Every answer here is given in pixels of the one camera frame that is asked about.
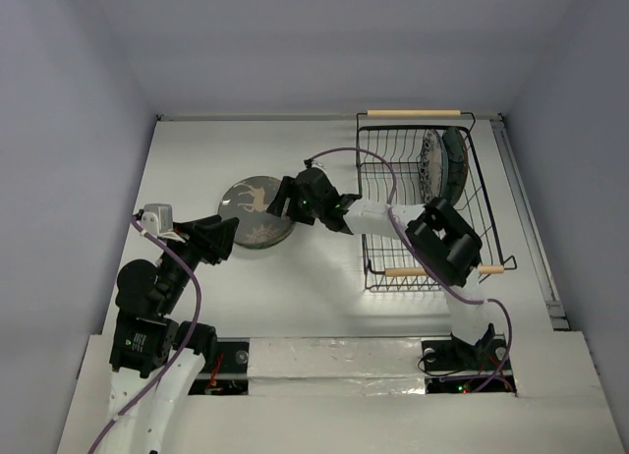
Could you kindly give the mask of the dark teal plate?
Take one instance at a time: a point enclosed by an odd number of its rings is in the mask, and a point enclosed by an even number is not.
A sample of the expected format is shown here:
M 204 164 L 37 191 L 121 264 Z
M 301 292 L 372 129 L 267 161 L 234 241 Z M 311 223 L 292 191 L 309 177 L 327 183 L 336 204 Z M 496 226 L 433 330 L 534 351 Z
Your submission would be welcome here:
M 463 195 L 468 178 L 468 151 L 464 137 L 455 127 L 447 128 L 441 138 L 447 154 L 448 169 L 441 196 L 450 204 L 455 205 Z

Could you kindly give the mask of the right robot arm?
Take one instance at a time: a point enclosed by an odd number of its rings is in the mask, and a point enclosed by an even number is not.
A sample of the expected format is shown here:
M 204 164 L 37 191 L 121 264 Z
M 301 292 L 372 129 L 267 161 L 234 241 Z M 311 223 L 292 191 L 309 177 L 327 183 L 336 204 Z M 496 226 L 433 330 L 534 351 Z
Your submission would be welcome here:
M 284 177 L 267 212 L 307 225 L 318 220 L 332 232 L 399 240 L 444 293 L 454 360 L 473 368 L 487 357 L 495 330 L 484 316 L 486 300 L 465 289 L 478 272 L 482 240 L 446 199 L 399 205 L 341 194 L 323 170 L 312 167 Z

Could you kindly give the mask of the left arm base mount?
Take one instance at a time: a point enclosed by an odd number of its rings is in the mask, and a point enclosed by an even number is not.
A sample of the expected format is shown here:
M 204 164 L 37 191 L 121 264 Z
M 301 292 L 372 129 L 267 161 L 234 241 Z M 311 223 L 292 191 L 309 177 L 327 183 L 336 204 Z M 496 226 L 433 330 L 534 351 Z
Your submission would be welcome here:
M 214 361 L 194 380 L 190 395 L 235 396 L 249 393 L 250 340 L 219 338 Z

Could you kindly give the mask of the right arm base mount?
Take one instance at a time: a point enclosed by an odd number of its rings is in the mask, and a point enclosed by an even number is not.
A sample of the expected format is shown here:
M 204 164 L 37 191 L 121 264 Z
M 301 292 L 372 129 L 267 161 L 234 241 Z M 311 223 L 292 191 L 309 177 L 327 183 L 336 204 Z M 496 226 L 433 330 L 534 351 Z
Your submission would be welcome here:
M 502 361 L 506 341 L 494 338 L 476 362 L 465 363 L 455 353 L 449 338 L 421 340 L 418 370 L 424 376 L 427 394 L 517 392 L 511 363 Z

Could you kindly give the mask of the grey patterned plate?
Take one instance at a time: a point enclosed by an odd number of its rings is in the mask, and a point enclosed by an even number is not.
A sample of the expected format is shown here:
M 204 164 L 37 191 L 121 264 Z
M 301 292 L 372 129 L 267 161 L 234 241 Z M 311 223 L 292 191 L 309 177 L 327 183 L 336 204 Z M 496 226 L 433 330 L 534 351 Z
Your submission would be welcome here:
M 447 185 L 448 156 L 441 135 L 426 130 L 423 136 L 420 160 L 420 190 L 424 203 L 442 197 Z

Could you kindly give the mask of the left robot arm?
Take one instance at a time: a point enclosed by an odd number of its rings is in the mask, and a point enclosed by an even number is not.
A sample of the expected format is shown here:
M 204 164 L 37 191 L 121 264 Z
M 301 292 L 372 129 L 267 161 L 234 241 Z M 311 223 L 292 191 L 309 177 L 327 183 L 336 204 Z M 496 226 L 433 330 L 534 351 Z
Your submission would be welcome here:
M 195 271 L 229 257 L 238 219 L 175 222 L 169 206 L 151 204 L 132 216 L 131 225 L 161 256 L 157 262 L 132 260 L 118 272 L 108 422 L 92 453 L 163 452 L 196 378 L 223 360 L 215 328 L 200 322 Z

